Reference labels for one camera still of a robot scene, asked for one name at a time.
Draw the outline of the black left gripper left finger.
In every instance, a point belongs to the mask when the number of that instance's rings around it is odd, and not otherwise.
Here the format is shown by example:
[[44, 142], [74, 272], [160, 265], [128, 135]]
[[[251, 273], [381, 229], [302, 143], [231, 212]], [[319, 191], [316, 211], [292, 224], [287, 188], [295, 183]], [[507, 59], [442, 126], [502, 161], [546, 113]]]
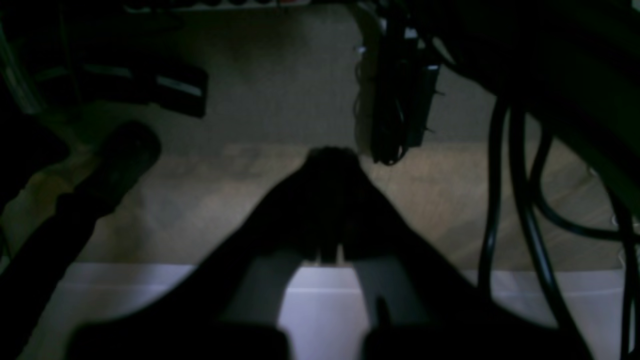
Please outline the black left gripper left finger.
[[311, 150], [184, 280], [126, 316], [78, 329], [72, 360], [286, 360], [285, 288], [339, 231], [346, 150]]

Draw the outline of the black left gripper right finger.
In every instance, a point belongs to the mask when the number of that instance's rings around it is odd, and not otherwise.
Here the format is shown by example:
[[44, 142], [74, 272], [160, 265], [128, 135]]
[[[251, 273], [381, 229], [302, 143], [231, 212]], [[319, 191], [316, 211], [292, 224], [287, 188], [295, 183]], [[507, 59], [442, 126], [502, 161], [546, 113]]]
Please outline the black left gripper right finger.
[[551, 328], [502, 308], [413, 231], [368, 179], [358, 155], [340, 151], [355, 234], [348, 259], [391, 295], [374, 297], [365, 360], [589, 360], [576, 328]]

